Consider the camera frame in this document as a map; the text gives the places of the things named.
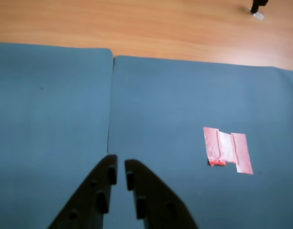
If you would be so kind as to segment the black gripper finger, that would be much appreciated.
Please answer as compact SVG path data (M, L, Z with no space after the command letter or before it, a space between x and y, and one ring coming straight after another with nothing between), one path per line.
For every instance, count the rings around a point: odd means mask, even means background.
M146 229L197 229L182 200L146 165L125 163L127 189L133 192L136 217Z
M111 187L117 184L117 156L105 156L87 175L50 229L101 229L109 212Z

